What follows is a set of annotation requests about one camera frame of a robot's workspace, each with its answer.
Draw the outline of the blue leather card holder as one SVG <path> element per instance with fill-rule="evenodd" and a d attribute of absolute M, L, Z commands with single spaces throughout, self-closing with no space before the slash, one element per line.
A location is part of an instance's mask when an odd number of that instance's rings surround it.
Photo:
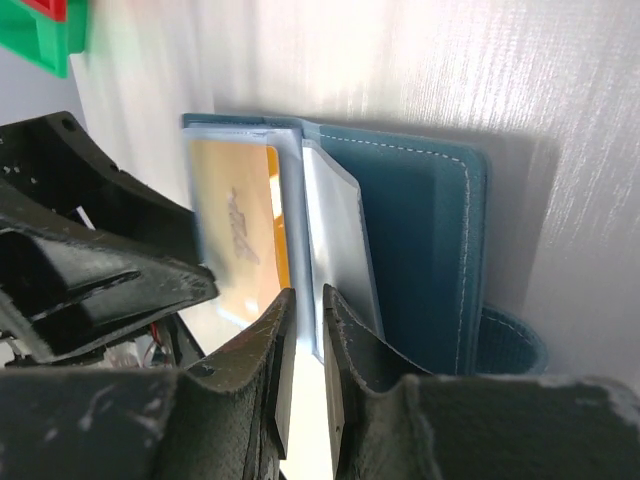
<path fill-rule="evenodd" d="M 545 370 L 537 334 L 483 300 L 489 166 L 479 151 L 285 117 L 189 113 L 183 131 L 272 146 L 283 157 L 306 346 L 319 346 L 323 282 L 426 371 Z"/>

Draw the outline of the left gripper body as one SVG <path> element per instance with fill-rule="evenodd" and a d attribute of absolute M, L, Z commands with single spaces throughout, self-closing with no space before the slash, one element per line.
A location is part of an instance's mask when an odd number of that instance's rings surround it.
<path fill-rule="evenodd" d="M 9 215 L 29 223 L 40 220 L 49 224 L 49 215 L 60 213 L 64 220 L 94 230 L 94 221 L 84 207 L 76 206 L 66 211 L 65 208 L 71 205 L 71 197 L 55 192 L 61 181 L 55 177 L 52 163 L 61 149 L 51 135 L 49 116 L 1 128 L 1 218 Z M 91 351 L 62 360 L 38 360 L 27 349 L 41 364 L 64 362 Z"/>

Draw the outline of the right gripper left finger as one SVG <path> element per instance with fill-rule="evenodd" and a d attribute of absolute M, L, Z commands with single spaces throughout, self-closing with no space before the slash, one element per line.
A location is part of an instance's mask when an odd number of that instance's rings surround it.
<path fill-rule="evenodd" d="M 5 479 L 277 479 L 288 444 L 296 294 L 187 369 L 1 373 Z"/>

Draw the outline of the gold credit card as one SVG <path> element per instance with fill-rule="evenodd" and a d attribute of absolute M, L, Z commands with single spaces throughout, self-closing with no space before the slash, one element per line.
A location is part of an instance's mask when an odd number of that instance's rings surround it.
<path fill-rule="evenodd" d="M 277 150 L 212 139 L 188 142 L 202 257 L 216 278 L 216 311 L 242 327 L 291 286 Z"/>

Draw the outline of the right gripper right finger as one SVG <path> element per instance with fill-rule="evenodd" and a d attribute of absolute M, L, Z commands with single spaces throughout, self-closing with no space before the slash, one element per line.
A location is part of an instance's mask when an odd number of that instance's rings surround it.
<path fill-rule="evenodd" d="M 338 479 L 635 479 L 639 399 L 603 378 L 430 375 L 323 289 Z"/>

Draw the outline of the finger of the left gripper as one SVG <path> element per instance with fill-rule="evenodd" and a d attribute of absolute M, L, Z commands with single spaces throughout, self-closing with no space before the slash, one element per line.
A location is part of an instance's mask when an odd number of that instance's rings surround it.
<path fill-rule="evenodd" d="M 213 275 L 68 220 L 1 218 L 1 328 L 62 360 L 217 296 Z"/>
<path fill-rule="evenodd" d="M 96 226 L 90 230 L 60 213 L 50 214 L 50 239 L 200 263 L 190 210 L 120 169 L 70 113 L 51 114 L 49 128 L 61 149 L 52 163 L 61 181 L 55 192 L 71 197 L 66 211 L 82 206 Z"/>

